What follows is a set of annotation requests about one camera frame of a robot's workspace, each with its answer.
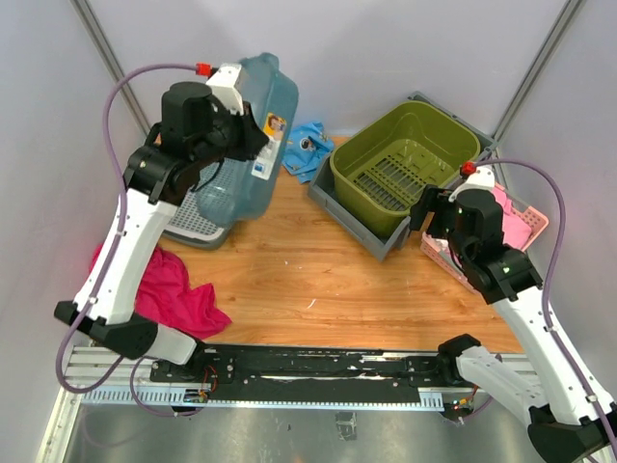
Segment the translucent blue plastic tub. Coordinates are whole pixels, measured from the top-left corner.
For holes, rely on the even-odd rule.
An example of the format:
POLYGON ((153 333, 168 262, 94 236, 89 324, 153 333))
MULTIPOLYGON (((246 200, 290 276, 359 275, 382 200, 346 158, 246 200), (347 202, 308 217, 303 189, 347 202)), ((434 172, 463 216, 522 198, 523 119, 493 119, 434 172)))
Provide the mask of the translucent blue plastic tub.
POLYGON ((245 114, 253 114, 269 142, 254 161, 226 160, 238 161, 240 166, 235 185, 224 194, 224 208, 218 212, 201 210, 204 218, 219 227, 255 220, 268 208, 299 100, 297 85, 280 70, 276 55, 263 52, 237 63, 245 73, 240 90, 244 103, 250 106, 245 114))

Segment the white perforated plastic basket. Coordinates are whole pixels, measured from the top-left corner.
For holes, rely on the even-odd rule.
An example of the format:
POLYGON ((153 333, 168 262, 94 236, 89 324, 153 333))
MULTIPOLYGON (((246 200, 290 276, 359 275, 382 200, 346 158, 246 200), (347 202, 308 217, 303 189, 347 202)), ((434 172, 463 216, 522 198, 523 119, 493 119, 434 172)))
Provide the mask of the white perforated plastic basket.
POLYGON ((221 166, 221 169, 218 169, 217 164, 203 169, 198 187, 201 187, 213 176, 215 177, 201 190, 187 193, 181 207, 165 230, 178 228, 204 234, 212 234, 218 228, 231 230, 231 226, 219 227, 208 221, 201 215, 201 210, 218 212, 224 208, 224 194, 235 185, 239 166, 238 161, 228 160, 221 166))

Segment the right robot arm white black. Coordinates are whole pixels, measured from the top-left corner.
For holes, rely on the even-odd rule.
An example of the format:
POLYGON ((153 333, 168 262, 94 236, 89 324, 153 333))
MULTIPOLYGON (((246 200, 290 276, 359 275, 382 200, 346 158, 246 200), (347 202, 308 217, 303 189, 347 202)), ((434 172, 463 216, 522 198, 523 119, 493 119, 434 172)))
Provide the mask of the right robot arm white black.
POLYGON ((469 382, 516 416, 546 462, 578 462, 616 445, 616 401, 576 356, 527 254, 505 244, 503 211, 489 189, 428 185, 411 208, 410 228, 446 238, 468 282, 515 334, 539 382, 500 362, 469 334, 438 348, 437 374, 449 386, 469 382))

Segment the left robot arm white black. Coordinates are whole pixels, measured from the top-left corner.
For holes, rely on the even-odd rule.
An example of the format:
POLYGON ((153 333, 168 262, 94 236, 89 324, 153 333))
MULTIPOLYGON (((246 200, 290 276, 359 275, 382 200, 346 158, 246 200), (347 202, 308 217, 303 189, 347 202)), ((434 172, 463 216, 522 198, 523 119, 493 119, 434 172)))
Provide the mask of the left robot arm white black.
POLYGON ((87 282, 55 317, 120 356, 173 363, 183 380, 200 379, 197 341, 135 312, 149 259, 205 167, 225 158, 253 161, 268 138, 235 84, 180 82, 162 96, 162 120, 128 158, 119 210, 87 282))

